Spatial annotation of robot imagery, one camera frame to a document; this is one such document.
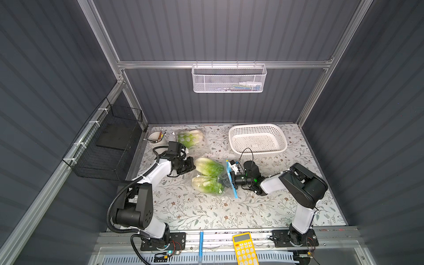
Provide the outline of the clear zip-top bag blue seal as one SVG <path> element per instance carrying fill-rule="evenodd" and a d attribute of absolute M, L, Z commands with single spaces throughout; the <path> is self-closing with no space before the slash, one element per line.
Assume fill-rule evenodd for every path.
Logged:
<path fill-rule="evenodd" d="M 219 175 L 217 176 L 218 180 L 219 180 L 219 179 L 228 179 L 229 181 L 231 181 L 231 182 L 232 182 L 231 174 L 233 173 L 233 171 L 231 170 L 231 167 L 230 167 L 230 165 L 229 165 L 229 161 L 231 161 L 231 160 L 226 160 L 226 161 L 225 161 L 225 162 L 223 162 L 223 163 L 220 163 L 220 162 L 215 161 L 215 162 L 217 162 L 217 163 L 222 164 L 222 165 L 224 166 L 224 169 L 225 169 L 225 171 L 224 171 L 224 172 L 222 172 L 221 174 L 219 174 Z M 200 173 L 196 170 L 196 168 L 195 168 L 195 171 L 191 174 L 191 176 L 192 176 L 192 178 L 191 178 L 191 181 L 192 181 L 192 179 L 193 179 L 194 177 L 196 177 L 196 176 L 202 176 L 202 174 L 200 174 Z M 238 194 L 237 194 L 237 190 L 234 188 L 234 186 L 232 186 L 232 187 L 224 187 L 224 193 L 223 193 L 223 194 L 221 194 L 221 195 L 232 196 L 232 197 L 233 197 L 233 198 L 235 198 L 235 199 L 239 199 L 239 198 L 240 198 L 240 197 L 238 196 Z"/>

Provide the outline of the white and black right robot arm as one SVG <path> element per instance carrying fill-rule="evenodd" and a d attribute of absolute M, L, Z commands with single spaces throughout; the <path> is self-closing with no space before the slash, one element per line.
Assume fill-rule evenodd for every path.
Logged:
<path fill-rule="evenodd" d="M 316 205 L 328 190 L 322 178 L 300 163 L 270 177 L 261 175 L 253 160 L 246 161 L 242 166 L 234 160 L 227 160 L 225 164 L 227 178 L 236 197 L 239 188 L 259 196 L 287 190 L 296 200 L 297 208 L 289 228 L 274 230 L 269 237 L 276 247 L 319 246 L 312 222 L 318 212 Z"/>

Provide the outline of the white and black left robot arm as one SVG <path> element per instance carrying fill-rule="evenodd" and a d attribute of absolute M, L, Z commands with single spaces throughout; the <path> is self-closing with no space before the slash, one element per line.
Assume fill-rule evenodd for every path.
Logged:
<path fill-rule="evenodd" d="M 158 153 L 160 148 L 166 150 Z M 165 248 L 171 240 L 170 228 L 154 216 L 153 188 L 165 177 L 176 178 L 194 171 L 195 165 L 187 148 L 177 141 L 153 148 L 153 153 L 155 161 L 146 171 L 121 183 L 107 210 L 106 223 L 114 233 L 134 233 L 151 240 L 155 247 Z"/>

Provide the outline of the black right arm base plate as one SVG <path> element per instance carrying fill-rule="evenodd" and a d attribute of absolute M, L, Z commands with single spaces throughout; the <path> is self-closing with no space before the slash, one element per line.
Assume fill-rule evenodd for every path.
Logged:
<path fill-rule="evenodd" d="M 313 229 L 309 229 L 305 234 L 297 230 L 272 230 L 269 239 L 275 247 L 318 247 L 318 238 Z"/>

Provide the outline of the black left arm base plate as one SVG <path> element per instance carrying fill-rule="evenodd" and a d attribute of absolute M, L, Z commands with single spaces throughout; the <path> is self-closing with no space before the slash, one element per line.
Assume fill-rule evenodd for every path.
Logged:
<path fill-rule="evenodd" d="M 186 233 L 165 234 L 163 238 L 142 239 L 141 251 L 169 251 L 184 250 L 186 243 Z"/>

